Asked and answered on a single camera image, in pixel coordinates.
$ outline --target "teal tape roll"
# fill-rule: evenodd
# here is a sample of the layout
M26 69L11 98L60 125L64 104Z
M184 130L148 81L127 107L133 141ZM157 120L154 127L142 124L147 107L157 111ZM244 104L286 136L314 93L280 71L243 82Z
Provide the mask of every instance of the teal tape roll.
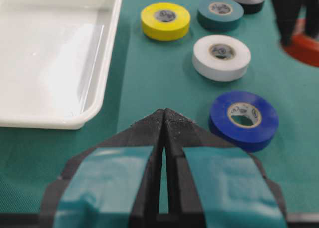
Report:
M99 148L79 166L55 214L54 228L126 228L151 146Z
M256 164L240 148L184 148L207 228L286 228Z
M197 19L207 30L230 31L239 26L243 15L242 6L232 0L206 0L198 9Z

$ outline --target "blue tape roll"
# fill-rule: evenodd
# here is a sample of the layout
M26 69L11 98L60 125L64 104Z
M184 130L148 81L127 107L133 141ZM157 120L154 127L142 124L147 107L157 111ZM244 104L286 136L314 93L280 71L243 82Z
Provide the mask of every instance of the blue tape roll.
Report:
M229 31L237 28L244 10L232 0L206 0L197 13L198 22L207 30Z
M238 124L235 117L249 118L252 124ZM225 93L214 101L210 110L211 132L247 152L264 149L278 124L276 110L266 100L249 92Z

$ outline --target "green table mat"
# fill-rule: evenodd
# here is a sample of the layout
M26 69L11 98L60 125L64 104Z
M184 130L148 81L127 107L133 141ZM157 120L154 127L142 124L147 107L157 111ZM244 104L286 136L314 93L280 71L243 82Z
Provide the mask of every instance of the green table mat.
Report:
M256 155L268 176L281 185L289 212L319 212L319 70L282 52L266 0L260 13L245 15L238 29L223 33L251 50L247 74L230 83L202 77L191 63L195 42L213 34L196 20L202 1L123 0L104 106L81 130L0 128L0 212L37 212L45 187L70 157L158 108L176 110L208 129L211 103L232 90L255 93L276 108L278 132ZM156 2L188 9L192 21L184 39L156 42L143 35L140 11ZM161 209L165 207L167 191L162 191Z

